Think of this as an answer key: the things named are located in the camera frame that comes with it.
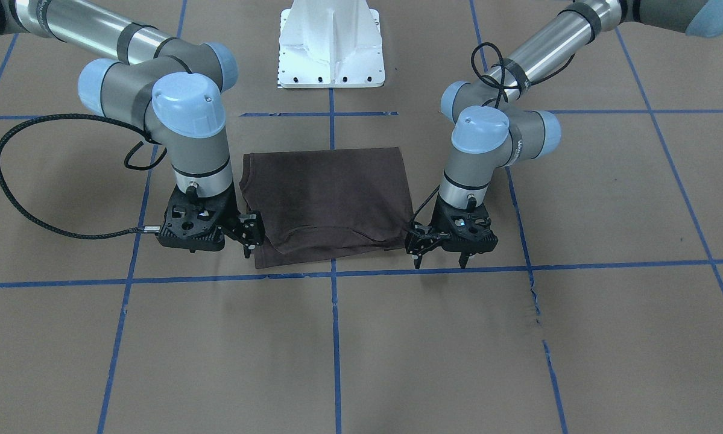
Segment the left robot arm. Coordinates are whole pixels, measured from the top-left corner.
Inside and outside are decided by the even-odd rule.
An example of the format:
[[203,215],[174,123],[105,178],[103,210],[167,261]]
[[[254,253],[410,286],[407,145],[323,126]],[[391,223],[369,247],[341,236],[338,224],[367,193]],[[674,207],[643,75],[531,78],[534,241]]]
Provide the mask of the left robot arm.
[[521,110],[514,102],[624,22],[717,37],[723,34],[723,1],[573,1],[509,57],[491,42],[477,44],[470,55],[475,82],[454,82],[441,97],[440,110],[454,129],[440,184],[431,192],[431,220],[409,223],[405,250],[416,269],[435,249],[458,253],[461,268],[494,250],[498,238],[484,205],[494,171],[540,159],[562,137],[553,113]]

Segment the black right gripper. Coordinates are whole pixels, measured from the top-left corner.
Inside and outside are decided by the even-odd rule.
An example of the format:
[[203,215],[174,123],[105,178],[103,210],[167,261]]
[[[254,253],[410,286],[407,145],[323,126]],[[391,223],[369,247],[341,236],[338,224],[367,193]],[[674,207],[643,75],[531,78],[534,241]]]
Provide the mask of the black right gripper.
[[216,224],[223,234],[243,245],[244,258],[249,259],[254,246],[262,245],[265,238],[262,215],[259,211],[240,214],[233,184],[230,184],[220,197],[224,204],[220,208],[221,214]]

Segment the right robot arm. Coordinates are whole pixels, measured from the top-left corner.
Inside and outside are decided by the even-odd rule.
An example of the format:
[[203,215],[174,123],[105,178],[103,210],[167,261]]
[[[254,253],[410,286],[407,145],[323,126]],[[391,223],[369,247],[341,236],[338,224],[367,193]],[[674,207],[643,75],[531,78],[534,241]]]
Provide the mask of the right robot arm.
[[[192,44],[152,25],[88,1],[0,1],[0,36],[28,33],[98,55],[77,83],[88,113],[45,115],[22,122],[0,139],[0,188],[25,219],[69,238],[100,240],[154,234],[163,247],[217,252],[227,239],[244,256],[263,244],[259,212],[240,212],[226,132],[223,93],[238,80],[238,65],[223,44]],[[124,127],[163,147],[175,187],[158,226],[104,234],[70,233],[32,215],[12,194],[2,173],[2,152],[14,135],[44,122],[89,120]]]

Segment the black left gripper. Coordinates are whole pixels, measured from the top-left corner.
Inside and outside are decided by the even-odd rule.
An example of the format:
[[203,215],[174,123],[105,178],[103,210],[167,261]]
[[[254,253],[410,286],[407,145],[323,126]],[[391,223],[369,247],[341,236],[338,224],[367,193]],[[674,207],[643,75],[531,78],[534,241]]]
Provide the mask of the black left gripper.
[[[488,211],[485,205],[463,210],[437,198],[430,225],[411,224],[408,229],[405,250],[412,257],[415,269],[421,269],[425,253],[440,245],[444,248],[488,247]],[[461,252],[459,267],[466,269],[473,255],[472,252]]]

